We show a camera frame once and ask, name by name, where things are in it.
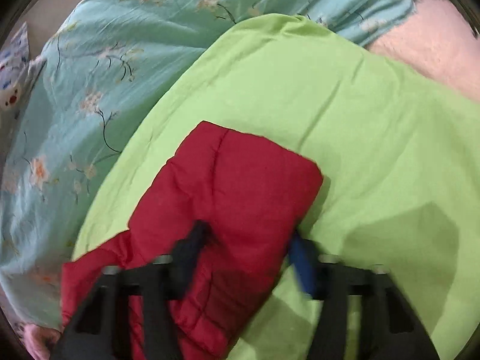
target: red puffer jacket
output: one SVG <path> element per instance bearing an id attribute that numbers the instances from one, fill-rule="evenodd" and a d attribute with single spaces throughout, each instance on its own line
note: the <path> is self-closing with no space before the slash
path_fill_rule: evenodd
<path id="1" fill-rule="evenodd" d="M 200 123 L 155 177 L 130 218 L 130 229 L 64 265 L 63 322 L 102 267 L 147 264 L 167 254 L 201 219 L 212 234 L 189 291 L 183 300 L 171 301 L 170 310 L 185 360 L 224 357 L 270 294 L 292 231 L 321 184 L 310 160 L 266 138 Z M 141 302 L 132 297 L 130 306 L 133 358 L 140 360 Z"/>

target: wrinkled fabric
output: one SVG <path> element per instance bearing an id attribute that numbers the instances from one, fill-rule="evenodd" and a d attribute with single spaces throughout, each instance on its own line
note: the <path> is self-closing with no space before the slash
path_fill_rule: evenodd
<path id="1" fill-rule="evenodd" d="M 412 9 L 413 0 L 83 0 L 42 51 L 3 172 L 0 285 L 17 314 L 58 328 L 61 265 L 101 183 L 152 107 L 228 29 L 302 14 L 364 45 Z"/>
<path id="2" fill-rule="evenodd" d="M 480 38 L 449 0 L 416 1 L 414 15 L 367 49 L 480 101 Z"/>
<path id="3" fill-rule="evenodd" d="M 50 348 L 60 339 L 58 330 L 27 324 L 23 334 L 25 348 L 34 360 L 49 360 Z"/>
<path id="4" fill-rule="evenodd" d="M 168 254 L 200 219 L 212 234 L 189 291 L 170 311 L 186 360 L 224 357 L 272 290 L 321 183 L 315 163 L 266 138 L 200 123 L 140 199 L 129 230 L 64 265 L 64 323 L 102 267 L 135 268 Z M 130 298 L 130 307 L 133 358 L 143 359 L 141 300 Z"/>
<path id="5" fill-rule="evenodd" d="M 246 20 L 142 122 L 90 207 L 76 257 L 126 228 L 202 120 L 320 164 L 325 182 L 301 235 L 349 265 L 387 266 L 441 359 L 455 359 L 480 322 L 480 103 L 304 17 Z M 319 306 L 287 268 L 229 360 L 304 359 Z"/>

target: teal floral comforter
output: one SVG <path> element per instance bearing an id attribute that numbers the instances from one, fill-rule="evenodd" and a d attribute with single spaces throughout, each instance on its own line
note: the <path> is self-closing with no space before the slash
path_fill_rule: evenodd
<path id="1" fill-rule="evenodd" d="M 412 0 L 83 0 L 45 45 L 3 171 L 0 284 L 18 316 L 58 327 L 61 265 L 100 184 L 150 109 L 226 30 L 301 14 L 365 45 L 412 9 Z"/>

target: metal bolt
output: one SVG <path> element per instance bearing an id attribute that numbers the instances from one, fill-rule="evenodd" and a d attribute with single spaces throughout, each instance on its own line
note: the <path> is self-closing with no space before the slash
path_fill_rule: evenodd
<path id="1" fill-rule="evenodd" d="M 170 254 L 162 254 L 161 256 L 155 257 L 153 264 L 170 264 L 173 261 L 173 258 Z"/>
<path id="2" fill-rule="evenodd" d="M 117 266 L 117 265 L 108 265 L 106 267 L 103 267 L 102 273 L 104 275 L 116 275 L 119 273 L 122 269 Z"/>
<path id="3" fill-rule="evenodd" d="M 336 254 L 321 254 L 318 256 L 318 261 L 321 263 L 336 264 L 340 261 L 340 257 Z"/>
<path id="4" fill-rule="evenodd" d="M 389 272 L 388 268 L 384 265 L 381 265 L 381 264 L 375 264 L 371 270 L 373 271 L 373 273 L 375 273 L 376 275 L 385 275 Z"/>

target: pillow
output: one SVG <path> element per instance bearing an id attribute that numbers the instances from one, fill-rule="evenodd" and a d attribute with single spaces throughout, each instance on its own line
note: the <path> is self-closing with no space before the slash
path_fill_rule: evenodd
<path id="1" fill-rule="evenodd" d="M 28 56 L 27 25 L 24 23 L 0 52 L 0 172 L 22 106 L 45 63 L 40 57 L 29 62 Z"/>
<path id="2" fill-rule="evenodd" d="M 416 1 L 416 14 L 367 49 L 480 101 L 480 39 L 450 1 Z"/>

